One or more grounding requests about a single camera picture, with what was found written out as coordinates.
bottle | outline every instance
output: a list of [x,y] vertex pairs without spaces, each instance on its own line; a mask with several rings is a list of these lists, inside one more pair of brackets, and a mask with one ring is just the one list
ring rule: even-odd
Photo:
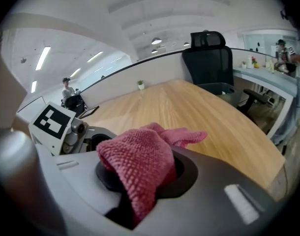
[[249,69],[254,68],[251,55],[248,55],[248,58],[247,58],[247,68],[249,68]]
[[271,71],[271,73],[274,73],[274,64],[273,64],[272,60],[270,60],[270,71]]

floor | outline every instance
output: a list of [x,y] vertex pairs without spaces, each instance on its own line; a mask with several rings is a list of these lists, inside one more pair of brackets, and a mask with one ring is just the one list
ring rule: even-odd
[[[283,104],[284,101],[282,99],[274,108],[269,104],[254,104],[249,110],[249,114],[254,118],[256,124],[265,133],[268,133],[277,119]],[[284,145],[280,144],[277,146],[280,152],[282,152]],[[290,194],[300,179],[300,124],[296,133],[286,144],[284,156],[286,158],[284,167],[269,188],[269,193],[277,201]]]

person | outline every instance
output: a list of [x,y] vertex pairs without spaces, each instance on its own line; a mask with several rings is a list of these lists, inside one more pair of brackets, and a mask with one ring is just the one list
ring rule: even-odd
[[291,55],[290,58],[290,62],[297,66],[297,69],[295,70],[295,79],[297,81],[298,92],[287,113],[285,118],[286,121],[281,124],[271,138],[275,145],[280,143],[286,145],[300,125],[300,55]]
[[278,50],[277,50],[278,61],[274,65],[275,70],[281,70],[282,72],[286,72],[289,76],[295,77],[296,65],[294,65],[291,61],[290,53],[288,49],[285,47],[286,42],[283,39],[280,39],[278,40],[277,45],[278,45]]
[[76,95],[75,90],[69,86],[69,78],[63,78],[62,83],[64,85],[64,88],[62,90],[62,99],[65,102],[67,98]]

small potted plant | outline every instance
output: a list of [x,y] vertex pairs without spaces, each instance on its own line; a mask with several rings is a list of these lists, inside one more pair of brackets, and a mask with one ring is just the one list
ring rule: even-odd
[[145,89],[144,81],[138,81],[137,85],[138,85],[138,87],[139,87],[140,90]]
[[242,61],[242,68],[246,68],[246,61]]

desk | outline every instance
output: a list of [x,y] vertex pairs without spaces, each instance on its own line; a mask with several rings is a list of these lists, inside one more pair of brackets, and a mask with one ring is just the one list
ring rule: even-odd
[[83,121],[115,134],[151,122],[165,129],[205,130],[207,138],[188,149],[228,162],[266,189],[284,163],[278,149],[251,120],[186,81],[169,81],[109,100]]
[[285,98],[286,101],[283,105],[283,108],[274,125],[272,126],[271,130],[267,134],[267,137],[271,138],[282,124],[290,109],[293,99],[297,95],[298,88],[296,79],[279,72],[275,72],[272,74],[264,68],[234,68],[233,75],[259,84]]

